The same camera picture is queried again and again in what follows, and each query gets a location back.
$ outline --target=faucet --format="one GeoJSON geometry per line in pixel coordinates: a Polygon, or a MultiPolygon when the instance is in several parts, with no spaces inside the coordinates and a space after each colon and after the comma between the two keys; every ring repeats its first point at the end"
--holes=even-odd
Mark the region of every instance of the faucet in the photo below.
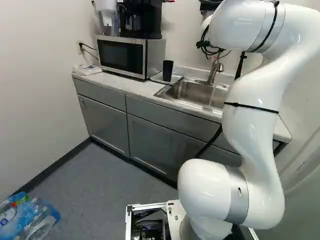
{"type": "Polygon", "coordinates": [[[211,71],[207,80],[208,84],[214,84],[216,74],[221,73],[225,70],[224,65],[219,62],[220,54],[221,51],[218,52],[216,59],[212,63],[211,71]]]}

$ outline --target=power outlet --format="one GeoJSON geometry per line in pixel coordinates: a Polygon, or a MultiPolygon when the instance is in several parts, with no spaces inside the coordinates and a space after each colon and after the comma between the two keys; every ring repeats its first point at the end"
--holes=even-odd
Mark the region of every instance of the power outlet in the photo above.
{"type": "Polygon", "coordinates": [[[78,54],[82,54],[83,53],[83,50],[81,49],[79,43],[82,43],[82,41],[76,41],[76,49],[78,51],[78,54]]]}

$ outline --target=cabinet door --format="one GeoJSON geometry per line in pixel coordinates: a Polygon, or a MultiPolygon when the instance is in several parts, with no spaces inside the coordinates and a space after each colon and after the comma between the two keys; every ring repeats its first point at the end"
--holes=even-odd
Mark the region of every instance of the cabinet door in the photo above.
{"type": "Polygon", "coordinates": [[[130,157],[171,178],[176,165],[179,134],[130,114],[127,118],[130,157]]]}
{"type": "MultiPolygon", "coordinates": [[[[141,118],[127,115],[130,157],[176,181],[181,165],[193,159],[205,145],[192,137],[169,130],[141,118]]],[[[241,157],[211,146],[203,159],[226,165],[241,165],[241,157]]]]}
{"type": "Polygon", "coordinates": [[[90,135],[129,157],[127,114],[89,98],[78,97],[90,135]]]}

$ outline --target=black cup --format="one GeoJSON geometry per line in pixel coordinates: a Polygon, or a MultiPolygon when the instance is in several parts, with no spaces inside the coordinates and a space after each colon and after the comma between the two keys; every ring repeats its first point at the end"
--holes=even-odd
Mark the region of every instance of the black cup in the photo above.
{"type": "Polygon", "coordinates": [[[171,75],[172,70],[174,68],[174,61],[171,60],[164,60],[163,61],[163,81],[164,82],[171,82],[171,75]]]}

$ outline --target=sink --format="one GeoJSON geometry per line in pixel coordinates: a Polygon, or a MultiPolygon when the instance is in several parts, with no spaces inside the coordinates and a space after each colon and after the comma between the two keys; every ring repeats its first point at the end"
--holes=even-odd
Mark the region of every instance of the sink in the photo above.
{"type": "Polygon", "coordinates": [[[224,84],[208,85],[206,81],[183,77],[173,86],[165,86],[154,96],[210,111],[212,108],[223,108],[228,87],[224,84]]]}

